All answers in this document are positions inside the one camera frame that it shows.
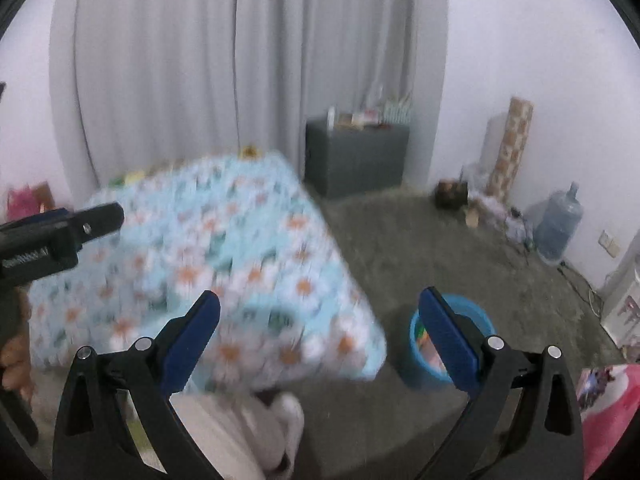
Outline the person left hand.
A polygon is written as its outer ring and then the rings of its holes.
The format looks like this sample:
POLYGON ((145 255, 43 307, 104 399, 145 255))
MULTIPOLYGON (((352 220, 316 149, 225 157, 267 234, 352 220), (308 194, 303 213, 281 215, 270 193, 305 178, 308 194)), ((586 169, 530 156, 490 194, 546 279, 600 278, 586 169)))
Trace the person left hand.
POLYGON ((3 370, 2 388, 17 393, 29 403, 34 394, 34 381, 28 333, 20 333, 6 342, 1 350, 1 368, 3 370))

